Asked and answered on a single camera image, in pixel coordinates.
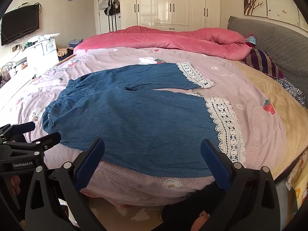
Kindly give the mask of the right hand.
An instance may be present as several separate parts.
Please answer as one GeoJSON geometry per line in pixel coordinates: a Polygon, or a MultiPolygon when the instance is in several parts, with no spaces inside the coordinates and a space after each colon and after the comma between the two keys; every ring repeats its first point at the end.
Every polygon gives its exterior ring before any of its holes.
{"type": "Polygon", "coordinates": [[[203,225],[208,221],[209,215],[205,212],[202,211],[199,217],[195,220],[191,227],[191,231],[199,231],[203,225]]]}

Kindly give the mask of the left hand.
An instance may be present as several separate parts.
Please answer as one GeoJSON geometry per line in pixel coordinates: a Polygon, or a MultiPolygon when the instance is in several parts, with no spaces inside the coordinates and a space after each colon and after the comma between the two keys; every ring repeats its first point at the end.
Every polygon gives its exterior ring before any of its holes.
{"type": "Polygon", "coordinates": [[[14,195],[20,194],[20,178],[18,175],[14,175],[10,178],[8,189],[14,195]]]}

